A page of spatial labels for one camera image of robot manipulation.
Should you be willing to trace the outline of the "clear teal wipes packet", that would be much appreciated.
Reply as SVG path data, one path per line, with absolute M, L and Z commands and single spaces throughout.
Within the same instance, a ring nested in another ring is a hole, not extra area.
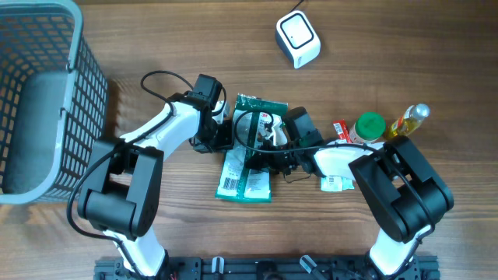
M 321 178 L 321 190 L 326 192 L 341 192 L 353 190 L 352 180 L 340 176 L 327 176 Z

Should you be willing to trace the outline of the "green lid chicken jar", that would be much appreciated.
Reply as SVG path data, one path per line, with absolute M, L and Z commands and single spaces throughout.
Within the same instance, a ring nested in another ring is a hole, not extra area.
M 386 122 L 380 114 L 366 112 L 349 129 L 349 137 L 353 143 L 372 143 L 384 134 L 385 129 Z

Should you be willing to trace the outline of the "yellow liquid bottle silver cap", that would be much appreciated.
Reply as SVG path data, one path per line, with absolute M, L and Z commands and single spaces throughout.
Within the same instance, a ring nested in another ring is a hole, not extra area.
M 424 103 L 411 105 L 384 133 L 384 138 L 390 140 L 399 135 L 408 136 L 414 132 L 430 115 L 430 108 Z

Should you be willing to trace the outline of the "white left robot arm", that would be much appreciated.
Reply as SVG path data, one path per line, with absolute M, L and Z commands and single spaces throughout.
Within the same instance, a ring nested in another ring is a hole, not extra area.
M 185 141 L 200 153 L 233 147 L 226 90 L 216 78 L 199 75 L 185 93 L 164 102 L 139 129 L 94 143 L 89 168 L 68 200 L 72 228 L 112 241 L 121 255 L 97 261 L 96 279 L 177 279 L 181 263 L 170 259 L 153 229 L 163 163 Z

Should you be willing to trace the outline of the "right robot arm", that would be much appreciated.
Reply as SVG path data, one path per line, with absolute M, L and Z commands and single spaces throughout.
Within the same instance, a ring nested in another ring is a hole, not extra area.
M 366 253 L 364 279 L 395 279 L 407 271 L 423 239 L 454 206 L 454 197 L 410 138 L 358 144 L 324 139 L 304 107 L 282 124 L 263 124 L 261 143 L 240 143 L 252 154 L 245 167 L 286 176 L 297 167 L 317 177 L 354 180 L 380 227 Z

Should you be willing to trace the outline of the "green 3M gloves package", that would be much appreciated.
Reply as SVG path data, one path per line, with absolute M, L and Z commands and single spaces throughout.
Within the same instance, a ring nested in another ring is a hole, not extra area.
M 216 198 L 240 203 L 269 203 L 272 200 L 270 173 L 244 166 L 254 152 L 244 148 L 243 144 L 259 149 L 267 135 L 274 138 L 275 134 L 268 132 L 265 125 L 281 126 L 281 116 L 287 109 L 287 103 L 244 94 L 237 96 L 233 120 L 237 122 L 240 140 L 236 140 L 225 155 Z

